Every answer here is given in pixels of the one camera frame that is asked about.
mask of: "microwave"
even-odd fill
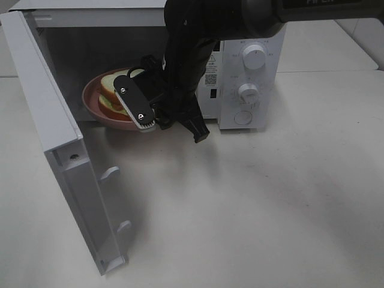
[[[20,1],[0,16],[44,154],[100,272],[127,261],[130,219],[112,221],[79,121],[93,121],[82,90],[95,76],[161,59],[165,0]],[[265,125],[285,30],[269,39],[222,41],[196,91],[206,119],[220,129]]]

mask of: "plate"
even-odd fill
[[[101,89],[101,79],[106,76],[113,74],[118,71],[126,70],[127,68],[116,69],[93,78],[85,87],[82,94],[83,104],[88,110],[88,112],[95,118],[98,122],[103,125],[119,129],[119,130],[128,130],[128,131],[137,131],[137,127],[133,121],[122,121],[115,120],[107,117],[98,106],[98,98],[100,96]]]

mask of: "white table surface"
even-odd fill
[[[384,73],[281,73],[268,127],[80,125],[130,262],[99,276],[18,79],[0,79],[0,286],[382,287]]]
[[[287,25],[278,72],[376,70],[379,67],[333,20]]]

